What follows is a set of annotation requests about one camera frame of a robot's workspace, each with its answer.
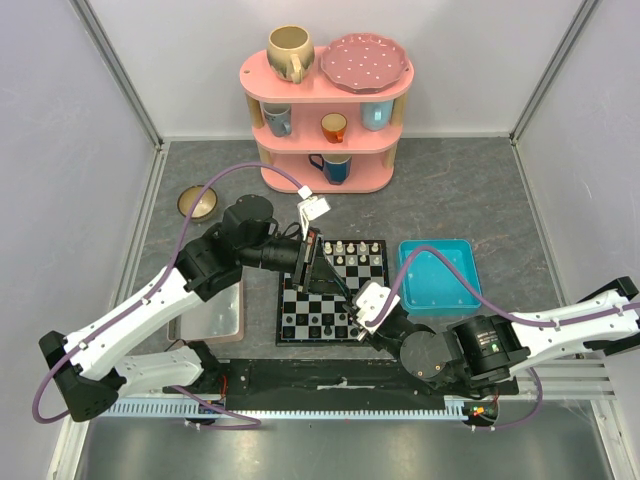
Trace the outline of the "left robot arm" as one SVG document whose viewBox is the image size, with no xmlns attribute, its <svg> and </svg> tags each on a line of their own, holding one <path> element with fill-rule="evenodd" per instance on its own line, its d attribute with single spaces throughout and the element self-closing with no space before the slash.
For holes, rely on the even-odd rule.
<svg viewBox="0 0 640 480">
<path fill-rule="evenodd" d="M 244 195 L 220 222 L 187 243 L 143 289 L 87 327 L 45 334 L 40 349 L 76 422 L 91 420 L 119 398 L 146 388 L 192 387 L 208 393 L 219 382 L 219 363 L 202 342 L 174 352 L 126 355 L 161 326 L 204 305 L 238 283 L 246 267 L 286 273 L 301 293 L 350 298 L 327 259 L 321 232 L 311 221 L 327 213 L 328 201 L 310 196 L 298 205 L 300 234 L 277 234 L 274 208 L 262 196 Z"/>
</svg>

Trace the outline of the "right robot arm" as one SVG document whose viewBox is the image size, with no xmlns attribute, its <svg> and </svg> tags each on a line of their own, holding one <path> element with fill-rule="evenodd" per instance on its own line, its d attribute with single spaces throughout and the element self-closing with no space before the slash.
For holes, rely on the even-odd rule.
<svg viewBox="0 0 640 480">
<path fill-rule="evenodd" d="M 390 288 L 369 281 L 346 310 L 359 340 L 390 353 L 431 390 L 482 398 L 518 372 L 546 361 L 637 347 L 638 300 L 635 284 L 621 277 L 577 304 L 527 313 L 519 322 L 479 315 L 436 333 L 409 321 Z"/>
</svg>

